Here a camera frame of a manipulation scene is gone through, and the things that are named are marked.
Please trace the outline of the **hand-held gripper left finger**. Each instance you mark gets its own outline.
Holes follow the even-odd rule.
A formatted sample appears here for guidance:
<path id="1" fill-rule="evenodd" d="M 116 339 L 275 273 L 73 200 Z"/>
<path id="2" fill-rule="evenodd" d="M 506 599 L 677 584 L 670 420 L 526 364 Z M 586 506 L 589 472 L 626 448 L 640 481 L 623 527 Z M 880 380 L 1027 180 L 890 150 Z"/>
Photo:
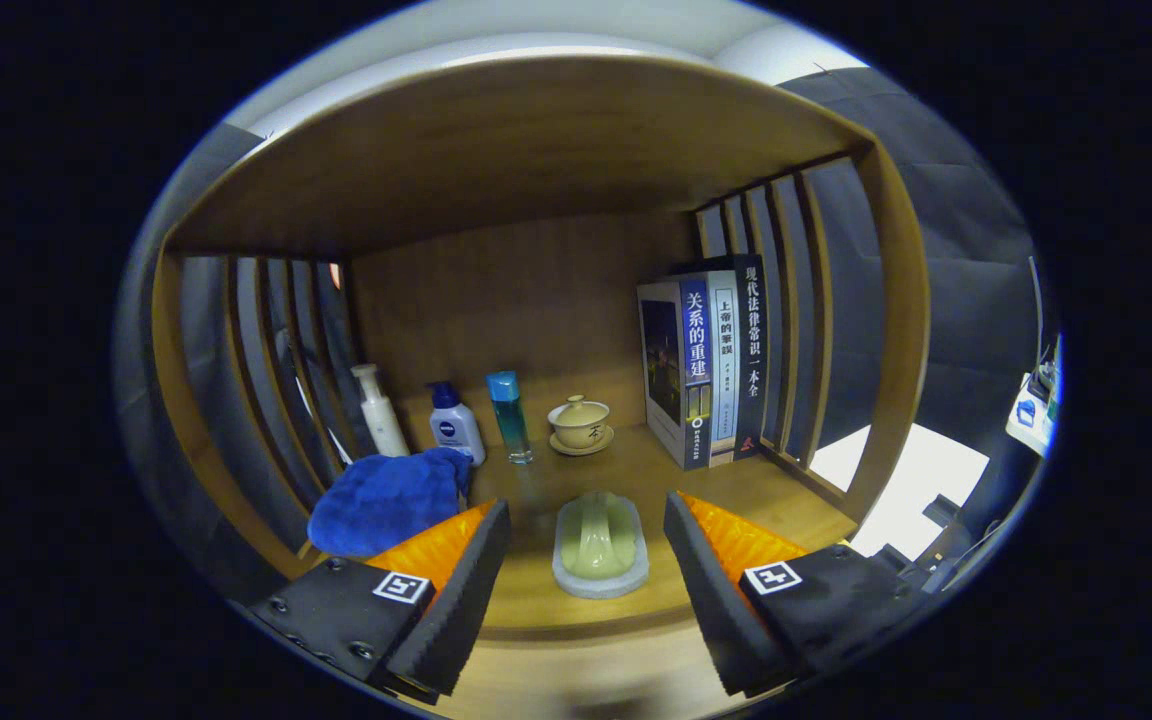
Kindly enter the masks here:
<path id="1" fill-rule="evenodd" d="M 325 558 L 251 602 L 248 620 L 338 679 L 438 700 L 471 655 L 509 537 L 509 507 L 497 498 L 374 559 Z"/>

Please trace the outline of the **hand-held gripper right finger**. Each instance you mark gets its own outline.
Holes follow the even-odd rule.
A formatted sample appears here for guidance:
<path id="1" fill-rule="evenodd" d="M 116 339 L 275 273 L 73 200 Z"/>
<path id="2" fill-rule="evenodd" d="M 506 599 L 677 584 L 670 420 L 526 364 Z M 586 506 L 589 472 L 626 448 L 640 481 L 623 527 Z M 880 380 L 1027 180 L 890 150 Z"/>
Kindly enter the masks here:
<path id="1" fill-rule="evenodd" d="M 672 491 L 664 533 L 728 694 L 836 673 L 904 632 L 932 601 L 925 579 L 849 544 L 806 552 L 698 497 Z"/>

